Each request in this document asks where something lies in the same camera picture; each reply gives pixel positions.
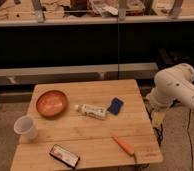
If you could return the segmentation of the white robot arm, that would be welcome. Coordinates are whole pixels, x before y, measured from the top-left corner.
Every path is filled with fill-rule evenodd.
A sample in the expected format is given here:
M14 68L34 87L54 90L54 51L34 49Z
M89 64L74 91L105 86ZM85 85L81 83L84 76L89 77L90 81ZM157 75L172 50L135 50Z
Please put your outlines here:
M178 100L194 110L194 68L187 63L162 69L154 76L155 87L147 95L154 109L169 108Z

